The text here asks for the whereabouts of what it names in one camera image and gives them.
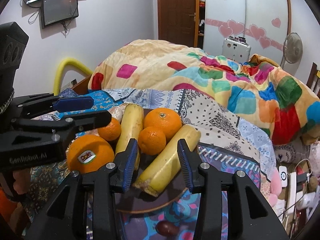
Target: brown wooden door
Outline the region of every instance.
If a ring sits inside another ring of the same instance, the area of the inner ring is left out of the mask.
[[[192,47],[196,0],[158,0],[159,39]]]

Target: silver screw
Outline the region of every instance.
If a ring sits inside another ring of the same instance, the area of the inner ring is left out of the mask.
[[[237,175],[242,178],[245,176],[245,172],[244,171],[237,171]]]
[[[54,141],[54,142],[58,142],[58,141],[60,141],[60,135],[58,135],[57,133],[55,133],[55,134],[53,134],[53,135],[51,136],[51,139],[52,139],[52,141]]]
[[[79,171],[71,171],[70,173],[72,177],[76,177],[79,175]]]
[[[73,122],[73,119],[71,117],[66,118],[66,122]]]
[[[210,168],[210,164],[209,163],[201,163],[200,167],[206,170],[206,169]]]
[[[116,165],[114,163],[107,163],[106,168],[107,169],[113,169]]]

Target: banana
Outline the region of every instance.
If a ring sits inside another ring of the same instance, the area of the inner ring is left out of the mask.
[[[124,110],[121,121],[121,135],[116,145],[115,155],[125,151],[131,138],[138,140],[139,134],[143,129],[143,108],[136,104],[129,104]],[[137,155],[134,169],[137,170],[140,161],[140,150]]]
[[[185,139],[193,151],[200,136],[201,133],[192,126],[183,125],[157,158],[140,174],[133,186],[157,197],[181,168],[177,153],[178,141]]]

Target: fruit sticker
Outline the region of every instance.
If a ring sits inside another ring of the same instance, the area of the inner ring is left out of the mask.
[[[91,162],[94,158],[96,157],[96,155],[92,152],[92,151],[85,151],[83,153],[81,153],[81,155],[79,155],[78,157],[78,161],[82,164],[88,164],[89,162]]]

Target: pink plush toy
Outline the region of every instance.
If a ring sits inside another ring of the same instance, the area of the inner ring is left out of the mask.
[[[268,197],[268,202],[271,207],[274,207],[277,204],[278,196],[281,194],[282,185],[278,169],[275,167],[271,182],[270,182],[270,195]]]

